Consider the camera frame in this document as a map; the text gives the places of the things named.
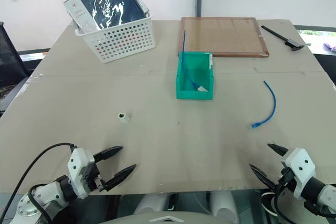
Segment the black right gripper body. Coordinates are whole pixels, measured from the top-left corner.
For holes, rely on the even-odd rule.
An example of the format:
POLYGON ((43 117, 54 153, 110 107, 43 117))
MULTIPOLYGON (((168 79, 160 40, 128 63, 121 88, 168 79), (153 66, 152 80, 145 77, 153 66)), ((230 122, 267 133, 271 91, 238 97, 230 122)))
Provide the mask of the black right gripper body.
POLYGON ((287 188, 289 191, 294 191, 296 188, 295 174, 290 167, 285 163, 285 156, 281 158, 283 169, 281 170, 281 178, 278 180, 278 184, 275 186, 274 191, 280 191, 287 188))

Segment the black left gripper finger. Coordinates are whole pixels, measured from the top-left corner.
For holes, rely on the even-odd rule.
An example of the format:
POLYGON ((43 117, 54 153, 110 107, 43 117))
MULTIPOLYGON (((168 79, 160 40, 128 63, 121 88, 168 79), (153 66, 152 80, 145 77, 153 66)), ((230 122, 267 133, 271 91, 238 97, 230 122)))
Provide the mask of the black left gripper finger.
POLYGON ((107 182, 103 183, 103 188, 104 189, 113 189, 115 186, 119 185, 122 183, 126 178, 134 171, 136 168, 136 164, 133 164, 131 166, 128 166, 124 168, 123 170, 119 171, 114 175, 112 179, 110 179, 107 182))
POLYGON ((107 148, 101 152, 98 152, 96 154, 94 154, 94 162, 98 163, 102 160, 106 160, 111 158, 112 156, 114 156, 115 154, 117 154, 119 151, 121 151, 123 149, 123 146, 114 146, 111 148, 107 148))

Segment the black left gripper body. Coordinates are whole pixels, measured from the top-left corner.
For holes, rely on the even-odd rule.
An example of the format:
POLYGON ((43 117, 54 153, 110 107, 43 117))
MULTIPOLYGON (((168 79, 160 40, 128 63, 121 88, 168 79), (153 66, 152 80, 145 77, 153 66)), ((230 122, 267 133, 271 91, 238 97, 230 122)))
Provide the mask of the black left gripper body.
POLYGON ((106 182, 101 178, 100 171, 95 163, 89 164, 83 173, 83 183, 88 192, 107 189, 106 182))

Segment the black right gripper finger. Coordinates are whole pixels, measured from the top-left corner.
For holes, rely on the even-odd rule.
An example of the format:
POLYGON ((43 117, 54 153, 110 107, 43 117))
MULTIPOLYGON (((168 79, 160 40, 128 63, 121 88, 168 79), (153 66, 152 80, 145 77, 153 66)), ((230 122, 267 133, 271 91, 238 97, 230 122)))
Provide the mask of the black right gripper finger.
POLYGON ((281 157, 284 157, 286 153, 288 152, 287 148, 277 145, 277 144, 268 143, 267 146, 270 147, 274 152, 276 152, 281 157))
POLYGON ((256 166, 249 164, 249 167, 251 168, 251 170, 253 171, 253 173, 256 175, 256 177, 264 184, 266 185, 268 188, 270 189, 275 189, 276 188, 276 184, 274 182, 272 182, 267 176, 266 174, 261 171, 259 168, 257 168, 256 166))

